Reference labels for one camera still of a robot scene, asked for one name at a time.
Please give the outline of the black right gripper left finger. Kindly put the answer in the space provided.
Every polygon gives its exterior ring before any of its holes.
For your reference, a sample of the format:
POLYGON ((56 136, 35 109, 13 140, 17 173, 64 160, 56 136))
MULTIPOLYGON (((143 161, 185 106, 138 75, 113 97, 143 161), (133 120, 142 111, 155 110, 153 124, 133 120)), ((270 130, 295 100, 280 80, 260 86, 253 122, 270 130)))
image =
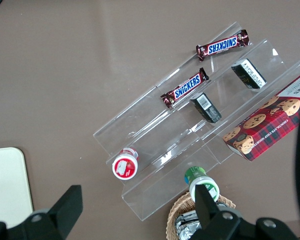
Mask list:
POLYGON ((82 186, 72 185, 49 210, 35 212, 15 227, 0 221, 0 240, 65 240, 82 211, 82 186))

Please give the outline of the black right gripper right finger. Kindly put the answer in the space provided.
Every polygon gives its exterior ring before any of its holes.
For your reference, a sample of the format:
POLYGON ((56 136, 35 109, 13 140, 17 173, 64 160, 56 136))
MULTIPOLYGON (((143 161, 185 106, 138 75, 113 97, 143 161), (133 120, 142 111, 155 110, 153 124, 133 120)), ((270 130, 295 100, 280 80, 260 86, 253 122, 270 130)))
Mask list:
POLYGON ((261 217, 251 224, 229 210, 220 210, 204 185, 195 186, 195 210, 201 229, 192 240, 297 240, 282 221, 261 217))

